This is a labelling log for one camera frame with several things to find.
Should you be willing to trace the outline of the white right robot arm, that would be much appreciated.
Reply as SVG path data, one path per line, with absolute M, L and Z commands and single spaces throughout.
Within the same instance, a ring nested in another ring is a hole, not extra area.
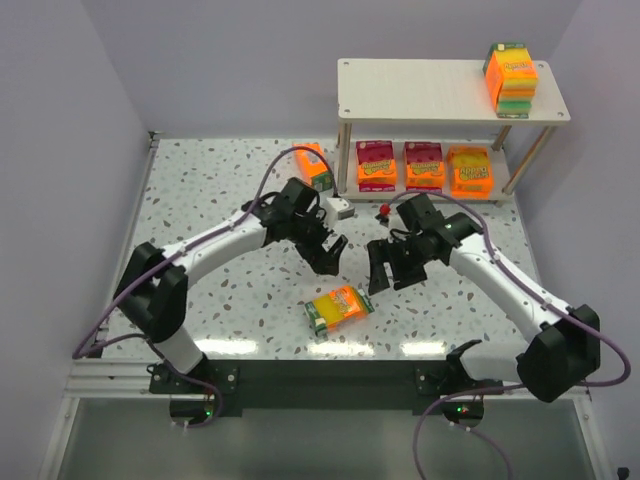
M 599 368 L 596 312 L 587 305 L 570 306 L 500 255 L 480 215 L 464 207 L 446 217 L 426 194 L 400 202 L 397 213 L 401 233 L 367 245 L 368 293 L 423 282 L 426 264 L 440 261 L 479 287 L 527 343 L 524 349 L 464 343 L 447 356 L 455 384 L 520 383 L 550 403 Z

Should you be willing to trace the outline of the orange magenta Scrub Mommy box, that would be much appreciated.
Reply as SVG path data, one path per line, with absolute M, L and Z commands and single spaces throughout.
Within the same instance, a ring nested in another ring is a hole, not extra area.
M 357 184 L 360 192 L 393 192 L 397 184 L 397 165 L 393 143 L 363 140 L 356 143 Z

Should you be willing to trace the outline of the Sponge Daddy box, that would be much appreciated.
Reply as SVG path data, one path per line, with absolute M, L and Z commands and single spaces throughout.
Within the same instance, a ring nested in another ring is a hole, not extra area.
M 528 118 L 539 77 L 526 45 L 493 43 L 482 71 L 496 115 Z
M 306 302 L 304 311 L 314 334 L 320 337 L 346 322 L 367 317 L 374 307 L 362 289 L 343 286 Z

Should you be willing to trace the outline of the orange green Scrub Daddy box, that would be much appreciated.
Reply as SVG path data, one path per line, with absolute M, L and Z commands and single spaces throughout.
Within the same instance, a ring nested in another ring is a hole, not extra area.
M 299 169 L 300 178 L 318 192 L 333 188 L 331 172 L 316 154 L 305 150 L 305 147 L 324 155 L 318 143 L 294 144 L 294 158 Z

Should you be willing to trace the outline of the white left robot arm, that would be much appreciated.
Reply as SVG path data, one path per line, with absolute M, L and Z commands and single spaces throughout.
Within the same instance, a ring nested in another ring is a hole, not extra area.
M 138 245 L 116 288 L 116 307 L 155 348 L 160 358 L 189 375 L 205 354 L 184 327 L 191 287 L 227 262 L 280 241 L 289 241 L 317 275 L 335 276 L 348 240 L 324 245 L 337 222 L 351 217 L 352 204 L 322 197 L 298 178 L 282 190 L 259 194 L 228 220 L 172 245 Z

